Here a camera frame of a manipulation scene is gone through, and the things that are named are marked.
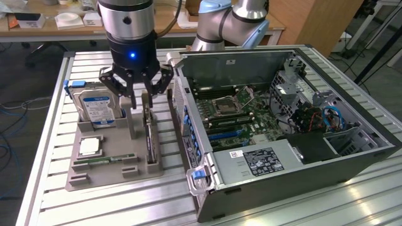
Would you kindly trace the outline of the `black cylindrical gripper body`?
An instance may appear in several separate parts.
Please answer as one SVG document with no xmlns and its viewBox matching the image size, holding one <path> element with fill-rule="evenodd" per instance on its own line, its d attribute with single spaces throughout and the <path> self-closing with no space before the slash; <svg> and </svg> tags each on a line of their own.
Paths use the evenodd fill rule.
<svg viewBox="0 0 402 226">
<path fill-rule="evenodd" d="M 156 33 L 149 33 L 144 38 L 123 40 L 107 33 L 107 39 L 113 59 L 112 70 L 120 78 L 131 74 L 133 83 L 152 80 L 160 70 L 156 57 Z"/>
</svg>

